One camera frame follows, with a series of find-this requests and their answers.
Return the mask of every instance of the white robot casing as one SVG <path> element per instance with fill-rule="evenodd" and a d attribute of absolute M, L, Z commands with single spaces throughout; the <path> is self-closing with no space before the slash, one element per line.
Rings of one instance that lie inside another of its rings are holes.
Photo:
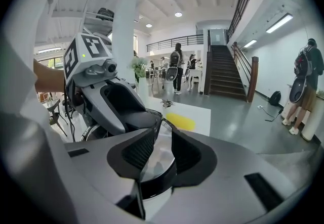
<path fill-rule="evenodd" d="M 77 33 L 63 56 L 66 84 L 69 84 L 72 76 L 92 65 L 102 66 L 107 59 L 112 58 L 111 52 L 100 37 Z"/>

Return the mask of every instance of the human arm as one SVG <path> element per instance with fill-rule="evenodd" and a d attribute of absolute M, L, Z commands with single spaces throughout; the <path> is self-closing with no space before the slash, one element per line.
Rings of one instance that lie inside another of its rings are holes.
<path fill-rule="evenodd" d="M 64 92 L 63 70 L 48 68 L 34 59 L 34 73 L 37 76 L 37 92 Z"/>

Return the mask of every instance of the staircase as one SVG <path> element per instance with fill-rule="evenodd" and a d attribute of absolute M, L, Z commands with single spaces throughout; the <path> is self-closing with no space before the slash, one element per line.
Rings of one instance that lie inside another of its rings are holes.
<path fill-rule="evenodd" d="M 246 93 L 236 64 L 227 46 L 211 45 L 212 75 L 210 94 L 246 101 Z"/>

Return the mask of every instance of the sneaker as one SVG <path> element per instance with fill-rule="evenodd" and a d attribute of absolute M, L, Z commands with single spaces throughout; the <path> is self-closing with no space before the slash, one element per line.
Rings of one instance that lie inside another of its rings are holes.
<path fill-rule="evenodd" d="M 298 129 L 295 129 L 294 127 L 292 127 L 290 130 L 289 130 L 289 133 L 292 134 L 292 135 L 297 135 L 299 132 Z"/>
<path fill-rule="evenodd" d="M 284 126 L 290 126 L 290 125 L 292 125 L 292 122 L 289 121 L 289 120 L 287 120 L 287 119 L 285 119 L 285 120 L 282 121 L 282 124 L 283 124 Z"/>

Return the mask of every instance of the black bag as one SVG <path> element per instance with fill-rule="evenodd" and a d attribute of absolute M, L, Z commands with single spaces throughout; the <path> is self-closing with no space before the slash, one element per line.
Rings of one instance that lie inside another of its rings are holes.
<path fill-rule="evenodd" d="M 280 93 L 280 91 L 276 91 L 270 97 L 269 103 L 273 106 L 277 106 L 277 105 L 279 105 L 280 99 L 281 99 L 281 93 Z"/>

